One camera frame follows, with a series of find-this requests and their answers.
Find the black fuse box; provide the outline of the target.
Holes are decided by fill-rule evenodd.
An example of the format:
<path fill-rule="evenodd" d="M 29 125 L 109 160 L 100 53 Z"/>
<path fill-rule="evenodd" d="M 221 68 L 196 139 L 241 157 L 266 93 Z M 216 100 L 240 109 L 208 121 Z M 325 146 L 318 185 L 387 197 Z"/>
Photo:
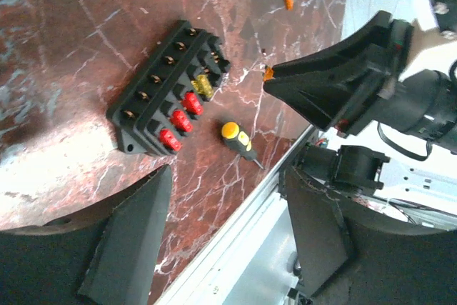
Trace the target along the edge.
<path fill-rule="evenodd" d="M 218 36 L 188 21 L 177 21 L 106 112 L 118 149 L 125 154 L 176 154 L 159 141 L 160 130 L 170 129 L 182 147 L 191 132 L 179 131 L 170 122 L 173 111 L 183 110 L 193 125 L 201 115 L 192 115 L 182 106 L 186 92 L 194 92 L 203 107 L 211 100 L 198 94 L 191 80 L 206 74 L 215 91 L 230 68 Z"/>

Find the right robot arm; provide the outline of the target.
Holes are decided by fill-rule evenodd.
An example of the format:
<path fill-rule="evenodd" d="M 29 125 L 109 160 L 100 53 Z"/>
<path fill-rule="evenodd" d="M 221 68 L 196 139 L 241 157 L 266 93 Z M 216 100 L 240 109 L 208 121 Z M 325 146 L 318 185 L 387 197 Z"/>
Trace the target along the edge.
<path fill-rule="evenodd" d="M 424 56 L 456 53 L 456 0 L 412 0 L 416 21 L 377 12 L 339 43 L 267 67 L 263 89 L 322 131 L 357 135 L 372 121 L 456 150 L 456 68 L 403 72 Z"/>

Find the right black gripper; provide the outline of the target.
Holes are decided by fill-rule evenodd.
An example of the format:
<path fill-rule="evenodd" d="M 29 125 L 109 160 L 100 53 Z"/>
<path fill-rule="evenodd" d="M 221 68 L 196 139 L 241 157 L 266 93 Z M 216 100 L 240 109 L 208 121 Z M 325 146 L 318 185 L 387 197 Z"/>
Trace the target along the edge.
<path fill-rule="evenodd" d="M 356 136 L 373 121 L 374 104 L 393 96 L 412 36 L 412 24 L 378 11 L 337 44 L 272 66 L 273 79 L 263 83 L 263 90 L 318 129 L 335 127 L 344 137 Z M 294 76 L 342 63 L 343 77 Z"/>

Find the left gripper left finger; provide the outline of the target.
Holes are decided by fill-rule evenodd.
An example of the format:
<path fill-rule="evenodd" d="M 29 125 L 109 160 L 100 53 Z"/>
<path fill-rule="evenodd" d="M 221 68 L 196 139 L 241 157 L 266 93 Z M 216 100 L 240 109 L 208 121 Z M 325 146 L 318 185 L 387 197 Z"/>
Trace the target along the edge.
<path fill-rule="evenodd" d="M 172 171 L 142 179 L 110 216 L 77 294 L 96 304 L 147 304 L 169 212 Z"/>

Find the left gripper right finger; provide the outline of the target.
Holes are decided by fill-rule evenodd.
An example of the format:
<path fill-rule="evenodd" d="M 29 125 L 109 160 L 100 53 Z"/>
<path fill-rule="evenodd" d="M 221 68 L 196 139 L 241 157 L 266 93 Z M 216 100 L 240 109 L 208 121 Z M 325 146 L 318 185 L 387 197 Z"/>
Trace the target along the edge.
<path fill-rule="evenodd" d="M 289 167 L 285 190 L 302 289 L 314 296 L 353 258 L 353 243 L 336 197 L 322 184 Z"/>

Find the yellow blade fuse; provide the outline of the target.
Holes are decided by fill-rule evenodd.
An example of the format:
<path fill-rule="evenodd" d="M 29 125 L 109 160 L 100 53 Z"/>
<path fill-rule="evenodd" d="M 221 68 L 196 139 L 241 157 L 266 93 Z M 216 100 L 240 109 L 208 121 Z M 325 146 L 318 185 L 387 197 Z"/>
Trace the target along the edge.
<path fill-rule="evenodd" d="M 206 99 L 211 99 L 214 95 L 213 87 L 206 74 L 199 74 L 194 80 L 191 80 L 191 84 L 196 92 Z"/>

